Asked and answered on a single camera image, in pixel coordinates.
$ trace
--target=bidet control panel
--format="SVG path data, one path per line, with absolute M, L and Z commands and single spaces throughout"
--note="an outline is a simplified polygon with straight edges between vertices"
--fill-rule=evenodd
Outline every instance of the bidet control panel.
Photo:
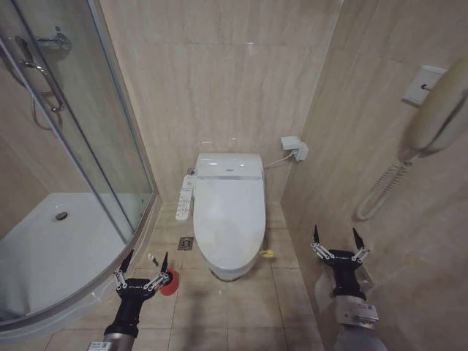
M 175 213 L 175 219 L 180 222 L 185 222 L 189 218 L 195 178 L 195 175 L 186 175 L 184 177 L 181 194 L 178 198 L 177 212 Z

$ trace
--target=robotic arm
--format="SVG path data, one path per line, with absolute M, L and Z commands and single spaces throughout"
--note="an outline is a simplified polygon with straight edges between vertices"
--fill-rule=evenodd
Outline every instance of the robotic arm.
M 362 266 L 370 250 L 355 228 L 352 229 L 358 251 L 327 250 L 319 240 L 317 226 L 312 236 L 312 250 L 333 269 L 336 286 L 333 296 L 336 299 L 335 317 L 342 325 L 334 349 L 335 351 L 387 351 L 385 345 L 375 335 L 375 323 L 379 320 L 374 305 L 366 303 L 366 295 L 356 279 L 355 271 Z
M 172 295 L 178 288 L 177 272 L 167 267 L 167 252 L 160 272 L 153 279 L 125 279 L 132 255 L 133 250 L 114 272 L 116 291 L 121 299 L 116 318 L 105 329 L 104 341 L 92 342 L 88 351 L 131 351 L 138 336 L 137 324 L 143 303 L 157 292 Z

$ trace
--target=white toilet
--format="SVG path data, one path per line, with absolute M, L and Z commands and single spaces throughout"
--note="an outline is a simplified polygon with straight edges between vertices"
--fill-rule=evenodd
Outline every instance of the white toilet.
M 195 240 L 214 275 L 232 281 L 255 264 L 265 235 L 262 159 L 200 154 L 195 174 Z

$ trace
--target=red object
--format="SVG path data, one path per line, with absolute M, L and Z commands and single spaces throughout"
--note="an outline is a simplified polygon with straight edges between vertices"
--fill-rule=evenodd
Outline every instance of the red object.
M 178 273 L 177 271 L 174 271 L 173 269 L 169 270 L 169 273 L 172 274 L 173 280 L 168 284 L 162 287 L 159 291 L 161 294 L 164 296 L 170 296 L 173 293 L 175 293 L 178 289 Z

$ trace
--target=shower drain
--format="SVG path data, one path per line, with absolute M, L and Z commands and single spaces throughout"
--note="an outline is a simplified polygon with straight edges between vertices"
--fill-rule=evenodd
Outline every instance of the shower drain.
M 68 212 L 60 212 L 59 214 L 56 215 L 56 220 L 63 221 L 67 217 L 68 217 Z
M 191 251 L 193 247 L 193 236 L 183 236 L 178 241 L 177 251 Z

